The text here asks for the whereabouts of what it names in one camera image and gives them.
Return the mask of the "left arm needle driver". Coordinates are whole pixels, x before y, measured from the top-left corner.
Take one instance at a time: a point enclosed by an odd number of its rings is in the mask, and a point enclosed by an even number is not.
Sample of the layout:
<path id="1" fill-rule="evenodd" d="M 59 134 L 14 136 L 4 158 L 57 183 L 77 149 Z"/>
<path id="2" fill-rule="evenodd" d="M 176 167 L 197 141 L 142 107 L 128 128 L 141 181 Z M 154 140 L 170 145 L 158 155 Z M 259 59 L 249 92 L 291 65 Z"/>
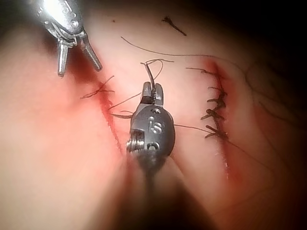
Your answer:
<path id="1" fill-rule="evenodd" d="M 69 35 L 84 32 L 83 19 L 76 0 L 37 0 L 36 15 L 44 25 L 63 30 Z"/>

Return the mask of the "left arm needle driver jaw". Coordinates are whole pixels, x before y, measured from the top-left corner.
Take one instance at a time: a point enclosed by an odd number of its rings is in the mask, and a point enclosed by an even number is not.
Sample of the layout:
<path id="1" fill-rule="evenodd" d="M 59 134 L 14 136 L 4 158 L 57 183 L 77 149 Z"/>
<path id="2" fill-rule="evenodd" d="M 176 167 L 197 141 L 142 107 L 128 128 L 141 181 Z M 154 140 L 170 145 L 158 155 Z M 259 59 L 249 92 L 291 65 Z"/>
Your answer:
<path id="1" fill-rule="evenodd" d="M 58 42 L 58 49 L 58 75 L 63 77 L 66 70 L 69 47 L 64 43 L 64 41 L 60 40 Z"/>
<path id="2" fill-rule="evenodd" d="M 90 60 L 90 62 L 93 65 L 94 69 L 96 71 L 101 71 L 102 70 L 102 64 L 99 61 L 99 58 L 97 57 L 96 53 L 94 52 L 87 35 L 85 35 L 81 39 L 81 50 L 88 57 L 88 59 Z"/>

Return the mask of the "right arm needle driver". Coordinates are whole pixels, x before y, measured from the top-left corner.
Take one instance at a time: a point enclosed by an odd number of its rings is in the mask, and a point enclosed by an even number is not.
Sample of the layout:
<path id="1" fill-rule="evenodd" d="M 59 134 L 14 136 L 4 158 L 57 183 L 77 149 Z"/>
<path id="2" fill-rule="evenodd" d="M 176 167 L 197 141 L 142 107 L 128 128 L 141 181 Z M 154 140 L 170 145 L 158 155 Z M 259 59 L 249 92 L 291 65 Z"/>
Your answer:
<path id="1" fill-rule="evenodd" d="M 127 152 L 154 151 L 158 156 L 169 156 L 176 134 L 171 114 L 162 106 L 141 103 L 130 121 Z"/>

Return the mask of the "right arm needle driver jaw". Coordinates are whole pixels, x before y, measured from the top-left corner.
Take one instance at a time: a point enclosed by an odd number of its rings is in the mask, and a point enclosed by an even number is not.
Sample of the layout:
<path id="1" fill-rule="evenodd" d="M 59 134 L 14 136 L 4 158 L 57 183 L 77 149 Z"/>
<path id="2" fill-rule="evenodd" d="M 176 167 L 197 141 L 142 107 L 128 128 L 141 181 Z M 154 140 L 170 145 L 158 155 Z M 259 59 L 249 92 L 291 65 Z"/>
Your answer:
<path id="1" fill-rule="evenodd" d="M 164 92 L 161 84 L 155 84 L 154 105 L 164 105 Z"/>
<path id="2" fill-rule="evenodd" d="M 152 87 L 150 82 L 145 82 L 143 84 L 141 103 L 142 104 L 151 104 L 153 101 L 152 97 Z"/>

